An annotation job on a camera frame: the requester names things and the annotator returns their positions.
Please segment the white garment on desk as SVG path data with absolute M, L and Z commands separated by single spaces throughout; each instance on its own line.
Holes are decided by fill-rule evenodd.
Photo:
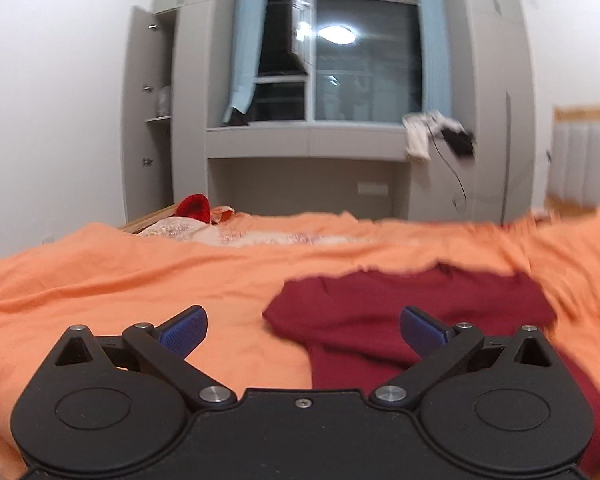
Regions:
M 429 143 L 443 130 L 465 133 L 463 125 L 453 118 L 444 116 L 438 110 L 426 113 L 411 113 L 402 117 L 406 136 L 405 153 L 408 159 L 416 162 L 429 162 Z

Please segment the window with dark glass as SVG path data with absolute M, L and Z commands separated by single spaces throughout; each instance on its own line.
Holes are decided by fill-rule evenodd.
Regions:
M 422 109 L 422 40 L 413 0 L 310 0 L 291 47 L 291 0 L 266 0 L 251 101 L 228 124 L 397 124 Z

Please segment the grey wardrobe door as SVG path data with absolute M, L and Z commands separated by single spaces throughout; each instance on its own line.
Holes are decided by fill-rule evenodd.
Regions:
M 136 220 L 173 203 L 170 104 L 172 16 L 131 10 L 121 105 L 125 217 Z

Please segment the light blue right curtain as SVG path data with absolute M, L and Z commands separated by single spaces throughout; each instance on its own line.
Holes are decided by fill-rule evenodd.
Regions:
M 417 0 L 422 47 L 422 110 L 452 115 L 452 68 L 445 0 Z

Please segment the black garment on desk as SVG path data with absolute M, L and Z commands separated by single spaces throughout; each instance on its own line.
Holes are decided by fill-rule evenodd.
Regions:
M 472 132 L 464 129 L 443 128 L 440 133 L 445 143 L 449 145 L 451 152 L 458 159 L 475 157 L 475 136 Z

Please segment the dark red sweater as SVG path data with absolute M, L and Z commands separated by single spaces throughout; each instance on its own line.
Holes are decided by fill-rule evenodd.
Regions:
M 544 338 L 555 315 L 526 274 L 314 276 L 263 316 L 306 348 L 318 392 L 294 478 L 600 474 L 600 392 Z

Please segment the bright red cloth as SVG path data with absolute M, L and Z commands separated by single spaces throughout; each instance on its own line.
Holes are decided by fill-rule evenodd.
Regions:
M 208 197 L 199 193 L 185 197 L 176 207 L 174 216 L 209 224 L 211 222 L 211 206 Z

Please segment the grey built-in desk cabinet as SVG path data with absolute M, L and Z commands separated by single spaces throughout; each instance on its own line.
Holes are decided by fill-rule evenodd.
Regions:
M 291 0 L 291 47 L 310 0 Z M 224 124 L 235 0 L 155 0 L 176 16 L 172 176 L 176 198 L 204 193 L 250 214 L 347 211 L 358 218 L 491 221 L 532 202 L 535 125 L 520 0 L 445 0 L 452 115 L 475 136 L 458 159 L 436 136 L 429 162 L 408 159 L 402 119 Z

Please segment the white padded headboard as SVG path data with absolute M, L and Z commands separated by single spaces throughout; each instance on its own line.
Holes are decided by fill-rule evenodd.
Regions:
M 545 208 L 563 217 L 600 206 L 600 105 L 556 107 Z

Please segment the floral patterned blanket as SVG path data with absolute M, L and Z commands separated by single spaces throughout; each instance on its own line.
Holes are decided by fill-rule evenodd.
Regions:
M 332 246 L 370 243 L 372 241 L 370 238 L 343 235 L 258 230 L 239 231 L 214 223 L 214 220 L 228 221 L 233 214 L 234 210 L 232 208 L 222 206 L 218 211 L 212 211 L 210 223 L 189 217 L 171 216 L 160 219 L 151 226 L 146 226 L 138 235 L 141 237 L 168 238 L 177 242 L 199 243 L 211 247 L 251 247 L 258 245 Z

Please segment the light blue left curtain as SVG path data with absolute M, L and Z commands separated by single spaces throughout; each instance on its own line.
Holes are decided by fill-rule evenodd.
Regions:
M 229 124 L 251 105 L 258 76 L 268 0 L 235 0 L 230 92 L 223 117 Z

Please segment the orange bed sheet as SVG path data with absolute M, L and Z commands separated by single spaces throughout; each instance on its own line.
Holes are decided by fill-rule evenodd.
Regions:
M 370 238 L 332 246 L 211 247 L 141 237 L 93 223 L 58 242 L 0 260 L 0 478 L 24 471 L 9 430 L 18 396 L 65 329 L 117 335 L 159 324 L 193 304 L 210 328 L 192 363 L 235 391 L 308 388 L 309 357 L 275 336 L 263 311 L 283 284 L 361 269 L 413 272 L 444 261 L 473 271 L 528 273 L 557 320 L 550 341 L 600 390 L 600 211 L 560 220 L 525 216 L 491 223 L 358 220 L 348 214 L 257 217 L 226 228 Z

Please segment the light blue curtain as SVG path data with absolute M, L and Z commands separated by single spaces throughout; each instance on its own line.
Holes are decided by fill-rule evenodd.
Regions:
M 268 0 L 235 0 L 230 92 L 223 117 L 229 124 L 251 105 L 258 76 Z
M 422 110 L 452 115 L 452 68 L 445 0 L 417 0 L 422 47 Z

